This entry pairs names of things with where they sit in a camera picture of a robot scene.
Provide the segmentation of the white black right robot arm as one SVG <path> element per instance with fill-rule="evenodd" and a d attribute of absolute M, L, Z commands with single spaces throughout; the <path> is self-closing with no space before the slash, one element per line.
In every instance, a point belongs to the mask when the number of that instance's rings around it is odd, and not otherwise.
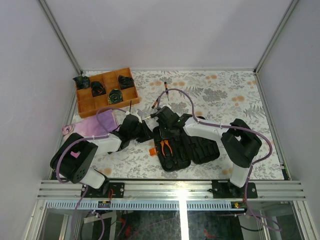
<path fill-rule="evenodd" d="M 184 113 L 179 116 L 168 106 L 158 109 L 150 116 L 157 118 L 160 135 L 164 139 L 188 136 L 221 143 L 233 163 L 228 192 L 236 198 L 245 193 L 250 167 L 262 141 L 258 133 L 250 129 L 243 120 L 237 118 L 227 125 L 216 124 L 192 114 Z"/>

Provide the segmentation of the black plastic tool case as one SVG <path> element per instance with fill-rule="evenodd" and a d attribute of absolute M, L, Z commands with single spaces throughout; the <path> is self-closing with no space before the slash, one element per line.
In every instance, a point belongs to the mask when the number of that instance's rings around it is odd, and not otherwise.
<path fill-rule="evenodd" d="M 185 122 L 192 118 L 192 115 L 186 114 Z M 157 149 L 161 167 L 166 172 L 173 172 L 185 169 L 191 163 L 201 165 L 214 161 L 220 157 L 218 144 L 214 140 L 206 139 L 198 136 L 189 136 L 183 130 L 180 140 L 169 139 L 169 144 L 173 150 L 173 156 L 163 157 L 161 151 L 161 137 L 159 126 L 153 130 L 154 148 Z"/>

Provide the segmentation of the orange black needle-nose pliers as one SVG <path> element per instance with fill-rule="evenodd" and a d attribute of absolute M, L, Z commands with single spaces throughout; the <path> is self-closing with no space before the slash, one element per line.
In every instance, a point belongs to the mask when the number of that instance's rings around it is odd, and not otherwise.
<path fill-rule="evenodd" d="M 167 139 L 162 140 L 160 142 L 161 145 L 161 153 L 164 158 L 173 156 L 173 149 L 170 146 L 170 143 Z"/>

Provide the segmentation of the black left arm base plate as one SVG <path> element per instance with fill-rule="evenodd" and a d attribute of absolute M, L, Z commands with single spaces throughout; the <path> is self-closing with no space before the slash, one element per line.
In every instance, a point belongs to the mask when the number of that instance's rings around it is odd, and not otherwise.
<path fill-rule="evenodd" d="M 108 199 L 120 199 L 124 197 L 125 183 L 124 182 L 108 182 L 102 186 L 101 197 Z"/>

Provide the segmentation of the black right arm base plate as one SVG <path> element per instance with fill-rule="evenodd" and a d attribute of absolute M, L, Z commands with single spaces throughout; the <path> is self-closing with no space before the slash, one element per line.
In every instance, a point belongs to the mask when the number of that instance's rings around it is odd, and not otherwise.
<path fill-rule="evenodd" d="M 229 180 L 212 180 L 209 191 L 216 199 L 243 199 L 245 196 L 245 186 L 237 187 Z M 248 183 L 246 195 L 248 199 L 258 198 L 256 185 L 253 182 Z"/>

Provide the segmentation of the purple cloth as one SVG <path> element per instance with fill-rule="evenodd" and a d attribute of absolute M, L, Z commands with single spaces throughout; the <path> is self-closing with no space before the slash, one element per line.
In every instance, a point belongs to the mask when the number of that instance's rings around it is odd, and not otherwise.
<path fill-rule="evenodd" d="M 114 130 L 119 125 L 112 110 L 99 113 L 98 118 L 108 131 Z M 77 133 L 83 137 L 91 137 L 102 136 L 107 132 L 99 124 L 96 116 L 90 116 L 80 122 L 66 125 L 62 128 L 62 135 L 65 140 L 73 133 Z"/>

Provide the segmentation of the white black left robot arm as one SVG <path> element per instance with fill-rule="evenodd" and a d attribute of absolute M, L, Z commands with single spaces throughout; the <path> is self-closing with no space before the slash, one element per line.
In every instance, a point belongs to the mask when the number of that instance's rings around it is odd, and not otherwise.
<path fill-rule="evenodd" d="M 84 184 L 92 188 L 98 197 L 105 197 L 110 190 L 108 178 L 91 167 L 98 150 L 119 152 L 131 140 L 139 143 L 149 141 L 153 133 L 144 120 L 129 114 L 115 130 L 98 136 L 83 137 L 72 133 L 50 161 L 60 183 Z"/>

